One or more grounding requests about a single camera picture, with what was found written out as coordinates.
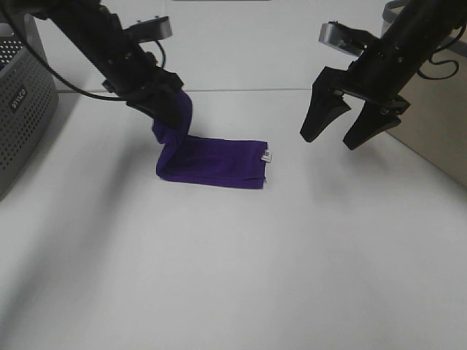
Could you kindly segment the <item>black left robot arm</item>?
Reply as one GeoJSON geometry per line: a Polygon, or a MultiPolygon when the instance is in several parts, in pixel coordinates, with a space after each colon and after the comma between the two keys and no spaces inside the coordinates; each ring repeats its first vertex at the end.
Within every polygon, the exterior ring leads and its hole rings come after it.
{"type": "Polygon", "coordinates": [[[169,17],[123,28],[119,17],[100,1],[11,1],[10,7],[52,20],[104,76],[104,87],[118,101],[170,128],[181,124],[176,95],[182,80],[141,47],[172,35],[169,17]]]}

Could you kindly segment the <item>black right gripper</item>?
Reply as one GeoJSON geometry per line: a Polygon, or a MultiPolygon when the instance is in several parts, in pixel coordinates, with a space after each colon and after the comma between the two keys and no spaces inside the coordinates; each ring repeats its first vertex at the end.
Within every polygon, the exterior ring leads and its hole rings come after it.
{"type": "Polygon", "coordinates": [[[400,92],[424,63],[424,50],[378,39],[356,58],[345,70],[326,66],[314,81],[300,130],[306,142],[314,141],[336,118],[351,110],[345,95],[365,101],[343,139],[349,149],[401,123],[398,114],[409,108],[409,102],[400,92]]]}

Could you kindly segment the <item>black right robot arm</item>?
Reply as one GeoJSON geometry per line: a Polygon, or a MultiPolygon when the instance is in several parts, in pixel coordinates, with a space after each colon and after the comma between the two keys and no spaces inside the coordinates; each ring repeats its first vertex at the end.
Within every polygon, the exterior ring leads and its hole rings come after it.
{"type": "Polygon", "coordinates": [[[466,29],[465,1],[405,1],[381,37],[336,21],[324,23],[319,41],[356,56],[348,69],[326,66],[312,85],[309,110],[300,134],[314,141],[337,117],[350,110],[349,95],[363,100],[357,120],[344,136],[349,149],[398,126],[409,102],[401,90],[430,57],[447,48],[454,31],[466,29]]]}

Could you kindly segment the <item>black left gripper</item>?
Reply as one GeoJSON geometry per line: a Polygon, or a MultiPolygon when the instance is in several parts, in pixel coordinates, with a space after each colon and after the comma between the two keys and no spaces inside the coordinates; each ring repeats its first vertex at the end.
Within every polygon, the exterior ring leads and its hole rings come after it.
{"type": "Polygon", "coordinates": [[[181,126],[182,80],[156,63],[129,36],[86,36],[85,57],[104,76],[104,87],[114,97],[88,93],[102,101],[124,102],[127,106],[167,127],[181,126]]]}

